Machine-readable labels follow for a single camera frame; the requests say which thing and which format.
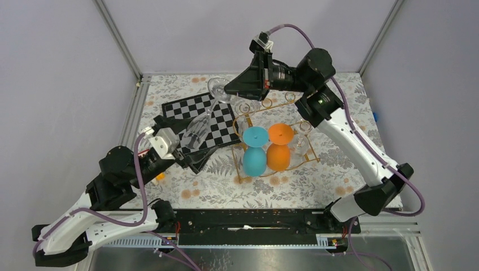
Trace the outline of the gold wire glass rack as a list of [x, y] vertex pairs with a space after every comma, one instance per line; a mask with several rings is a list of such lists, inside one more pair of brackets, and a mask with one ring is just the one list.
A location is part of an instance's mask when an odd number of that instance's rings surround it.
[[[259, 126], [264, 128], [267, 132], [268, 129], [277, 123], [284, 123], [289, 125], [294, 132], [294, 136], [297, 134], [296, 126], [302, 120], [297, 111], [295, 110], [295, 102], [298, 101], [300, 96], [298, 94], [288, 92], [284, 95], [283, 99], [265, 99], [262, 102], [257, 102], [258, 110], [251, 116], [250, 124], [252, 126]], [[237, 125], [237, 117], [233, 121], [234, 124]], [[234, 128], [234, 132], [236, 135], [239, 136], [240, 143], [233, 147], [233, 158], [235, 162], [235, 166], [237, 168], [239, 178], [247, 178], [247, 176], [243, 171], [243, 155], [247, 150], [247, 145], [243, 141], [243, 134], [240, 135], [238, 133], [238, 127]], [[275, 172], [271, 169], [266, 167], [265, 172], [260, 175], [259, 177], [269, 177], [276, 173], [283, 173], [287, 171], [292, 171], [294, 169], [298, 169], [301, 166], [305, 165], [306, 163], [318, 163], [320, 158], [316, 151], [313, 148], [312, 142], [309, 139], [310, 148], [304, 156], [296, 156], [293, 151], [293, 140], [288, 144], [290, 150], [290, 165], [289, 167], [281, 172]], [[263, 146], [263, 149], [267, 155], [267, 149], [270, 146], [270, 140]]]

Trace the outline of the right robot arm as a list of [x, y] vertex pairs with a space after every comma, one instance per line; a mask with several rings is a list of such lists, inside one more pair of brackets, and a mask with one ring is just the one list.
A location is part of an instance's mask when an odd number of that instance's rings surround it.
[[337, 233], [356, 216], [377, 216], [408, 184], [414, 171], [384, 154], [352, 121], [345, 97], [326, 84], [336, 70], [329, 53], [311, 49], [296, 67], [273, 60], [272, 53], [256, 51], [239, 76], [227, 83], [227, 94], [263, 101], [269, 91], [302, 93], [295, 105], [303, 120], [328, 136], [359, 170], [365, 185], [352, 195], [330, 203], [324, 225]]

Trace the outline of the teal wine glass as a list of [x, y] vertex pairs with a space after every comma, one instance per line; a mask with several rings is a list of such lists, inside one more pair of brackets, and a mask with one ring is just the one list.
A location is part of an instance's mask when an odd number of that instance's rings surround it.
[[259, 126], [252, 126], [243, 133], [247, 150], [243, 155], [243, 171], [247, 176], [258, 177], [267, 167], [267, 156], [263, 146], [269, 141], [268, 132]]

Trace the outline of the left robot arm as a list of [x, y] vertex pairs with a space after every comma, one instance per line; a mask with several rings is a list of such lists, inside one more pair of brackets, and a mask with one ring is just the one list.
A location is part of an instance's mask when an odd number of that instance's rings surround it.
[[180, 231], [171, 204], [157, 199], [150, 206], [145, 186], [173, 165], [199, 173], [217, 146], [185, 154], [179, 135], [192, 119], [159, 115], [154, 120], [133, 148], [116, 146], [99, 161], [99, 175], [61, 218], [32, 227], [36, 266], [70, 266], [97, 248], [135, 233]]

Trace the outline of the round clear wine glass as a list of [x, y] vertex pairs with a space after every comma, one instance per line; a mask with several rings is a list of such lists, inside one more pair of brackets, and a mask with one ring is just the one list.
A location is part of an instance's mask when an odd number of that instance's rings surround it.
[[313, 126], [306, 120], [301, 120], [296, 126], [297, 134], [293, 139], [292, 151], [296, 156], [304, 156], [310, 148], [307, 136], [312, 132]]

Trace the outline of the clear champagne flute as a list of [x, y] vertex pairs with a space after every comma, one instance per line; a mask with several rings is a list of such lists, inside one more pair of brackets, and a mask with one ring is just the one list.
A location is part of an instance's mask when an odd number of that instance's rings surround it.
[[233, 105], [237, 115], [238, 133], [240, 135], [251, 127], [251, 116], [258, 110], [257, 102], [254, 100], [238, 98]]

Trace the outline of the orange wine glass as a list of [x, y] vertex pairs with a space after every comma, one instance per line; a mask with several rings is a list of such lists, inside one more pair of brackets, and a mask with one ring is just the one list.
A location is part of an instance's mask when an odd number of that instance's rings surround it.
[[288, 144], [294, 138], [293, 129], [284, 123], [277, 123], [268, 129], [271, 142], [267, 149], [267, 166], [275, 172], [286, 170], [290, 165]]

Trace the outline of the tall clear flute glass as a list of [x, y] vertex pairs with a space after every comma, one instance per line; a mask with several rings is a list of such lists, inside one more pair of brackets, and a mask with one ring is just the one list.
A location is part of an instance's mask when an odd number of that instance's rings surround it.
[[210, 133], [219, 138], [229, 134], [229, 125], [226, 122], [232, 120], [228, 105], [233, 97], [224, 91], [227, 83], [229, 81], [223, 77], [209, 79], [207, 87], [214, 100], [205, 112], [195, 117], [186, 128], [182, 140], [189, 150], [198, 150], [207, 141]]

